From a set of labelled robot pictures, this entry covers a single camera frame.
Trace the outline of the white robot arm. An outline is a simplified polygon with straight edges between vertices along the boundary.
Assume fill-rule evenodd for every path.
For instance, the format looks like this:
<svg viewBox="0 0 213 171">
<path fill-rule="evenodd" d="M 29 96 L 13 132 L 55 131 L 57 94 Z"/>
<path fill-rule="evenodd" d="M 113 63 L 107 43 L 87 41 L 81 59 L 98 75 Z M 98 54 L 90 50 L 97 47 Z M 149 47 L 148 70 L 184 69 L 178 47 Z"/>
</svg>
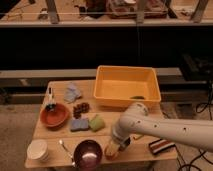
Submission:
<svg viewBox="0 0 213 171">
<path fill-rule="evenodd" d="M 112 125 L 108 147 L 119 147 L 131 134 L 159 137 L 213 152 L 213 121 L 151 117 L 140 102 L 132 103 Z"/>
</svg>

